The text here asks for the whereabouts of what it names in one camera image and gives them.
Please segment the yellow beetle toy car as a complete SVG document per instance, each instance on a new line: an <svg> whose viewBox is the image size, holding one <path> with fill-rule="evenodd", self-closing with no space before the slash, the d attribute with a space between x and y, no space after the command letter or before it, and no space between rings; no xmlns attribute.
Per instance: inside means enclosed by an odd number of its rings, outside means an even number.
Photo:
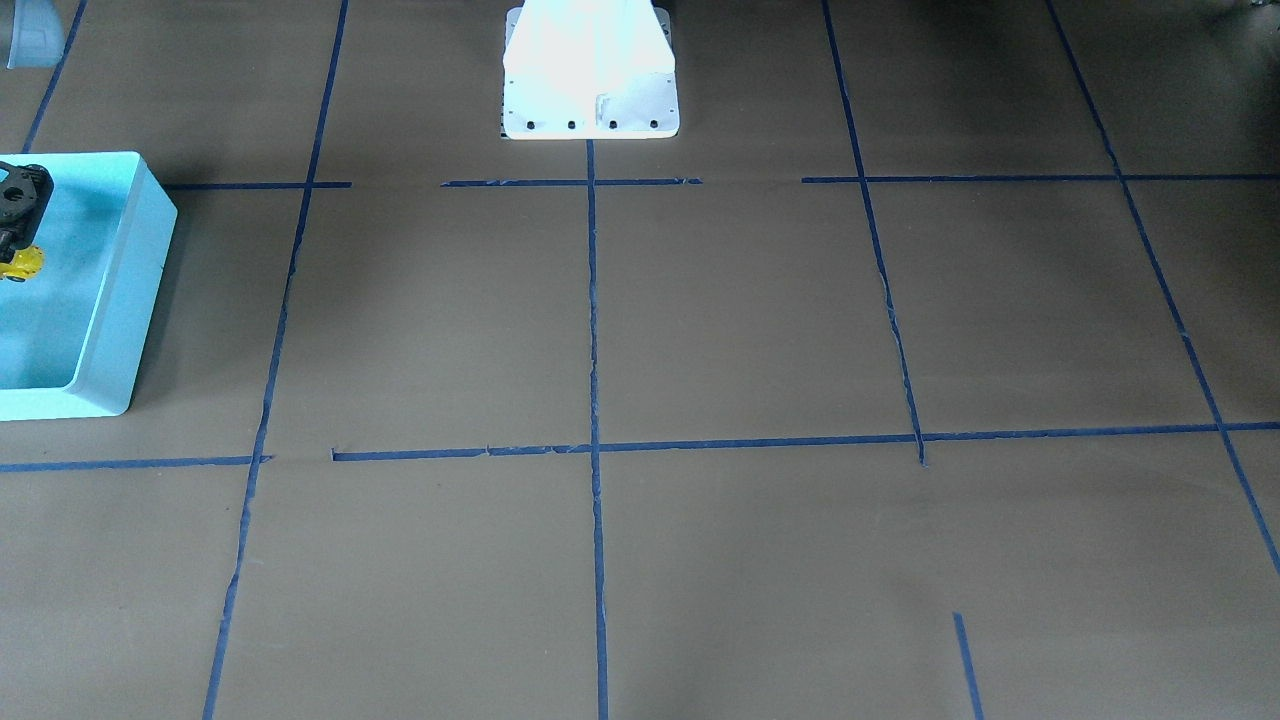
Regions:
<svg viewBox="0 0 1280 720"><path fill-rule="evenodd" d="M29 246L19 250L3 250L1 277L5 281L27 282L33 279L42 269L45 254L38 246Z"/></svg>

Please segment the teal plastic storage bin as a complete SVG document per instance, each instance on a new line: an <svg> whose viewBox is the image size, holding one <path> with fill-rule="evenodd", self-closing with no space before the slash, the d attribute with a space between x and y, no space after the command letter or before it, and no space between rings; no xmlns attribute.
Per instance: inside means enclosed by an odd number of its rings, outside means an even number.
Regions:
<svg viewBox="0 0 1280 720"><path fill-rule="evenodd" d="M116 416L129 406L177 208L133 151L10 154L45 167L44 266L3 282L1 419Z"/></svg>

